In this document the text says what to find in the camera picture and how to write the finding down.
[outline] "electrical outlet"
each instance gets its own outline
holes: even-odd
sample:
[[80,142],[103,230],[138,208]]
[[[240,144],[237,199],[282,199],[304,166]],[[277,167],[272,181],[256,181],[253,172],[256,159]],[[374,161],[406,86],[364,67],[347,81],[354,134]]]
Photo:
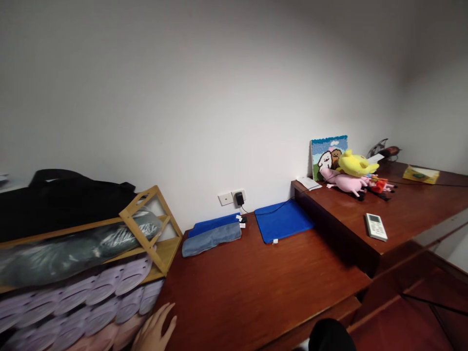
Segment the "electrical outlet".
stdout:
[[234,191],[231,191],[231,196],[233,198],[233,202],[235,202],[235,193],[239,193],[241,192],[242,193],[242,197],[244,198],[244,202],[246,200],[246,197],[245,197],[245,190],[244,189],[237,189],[237,190],[234,190]]
[[219,202],[221,202],[221,206],[226,206],[234,202],[233,195],[231,193],[218,195],[218,199]]

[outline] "cartoon picture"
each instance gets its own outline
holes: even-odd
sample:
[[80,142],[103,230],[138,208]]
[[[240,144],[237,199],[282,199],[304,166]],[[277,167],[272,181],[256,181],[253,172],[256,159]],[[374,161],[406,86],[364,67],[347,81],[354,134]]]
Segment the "cartoon picture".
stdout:
[[348,149],[348,136],[311,140],[312,171],[314,180],[323,180],[319,170],[336,169],[340,156]]

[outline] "bamboo shelf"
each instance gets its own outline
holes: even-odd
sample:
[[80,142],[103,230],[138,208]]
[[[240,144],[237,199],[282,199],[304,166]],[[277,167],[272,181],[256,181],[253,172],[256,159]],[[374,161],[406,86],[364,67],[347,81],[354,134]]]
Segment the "bamboo shelf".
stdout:
[[[161,207],[163,208],[166,214],[158,216],[158,218],[162,221],[162,227],[158,231],[158,233],[151,239],[151,241],[149,241],[145,237],[141,229],[139,228],[138,224],[133,219],[133,215],[142,206],[144,206],[148,201],[150,201],[155,196],[158,198],[159,203],[161,204]],[[34,242],[38,240],[44,240],[44,239],[50,239],[53,237],[68,235],[68,234],[72,234],[76,232],[81,232],[83,230],[97,228],[97,227],[114,224],[114,223],[120,223],[120,222],[124,222],[127,225],[127,227],[130,229],[130,231],[133,233],[135,238],[140,243],[141,247],[124,252],[120,254],[119,256],[116,256],[104,262],[103,264],[146,252],[149,255],[149,257],[152,259],[153,266],[151,267],[151,270],[148,276],[142,281],[142,284],[167,276],[167,272],[176,255],[180,242],[182,241],[183,234],[180,231],[180,228],[174,216],[172,215],[172,212],[169,209],[169,206],[167,205],[166,200],[164,199],[157,185],[141,193],[138,193],[136,197],[132,200],[132,202],[119,213],[119,217],[0,243],[0,249],[16,246],[20,244],[26,244],[26,243],[30,243],[30,242]],[[162,233],[164,232],[164,230],[166,229],[169,223],[171,223],[177,236],[174,238],[159,241],[157,243],[156,250],[155,250],[154,245],[156,244],[156,241],[162,235]],[[14,289],[16,288],[15,287],[0,287],[0,293],[5,293],[7,291],[11,291]]]

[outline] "gray plastic bag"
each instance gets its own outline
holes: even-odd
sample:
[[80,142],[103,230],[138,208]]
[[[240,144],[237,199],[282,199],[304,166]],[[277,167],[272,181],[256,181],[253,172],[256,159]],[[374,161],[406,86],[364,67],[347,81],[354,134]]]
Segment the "gray plastic bag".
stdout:
[[[144,207],[134,220],[148,240],[162,227],[159,218]],[[0,250],[0,285],[20,288],[55,283],[138,246],[130,229],[116,223]]]

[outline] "white remote control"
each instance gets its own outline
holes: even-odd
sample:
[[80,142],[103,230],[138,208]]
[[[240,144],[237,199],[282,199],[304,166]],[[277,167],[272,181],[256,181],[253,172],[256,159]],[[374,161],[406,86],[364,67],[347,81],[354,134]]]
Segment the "white remote control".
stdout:
[[369,236],[374,239],[387,241],[387,233],[385,233],[384,225],[380,216],[375,214],[366,214],[367,228],[369,230]]

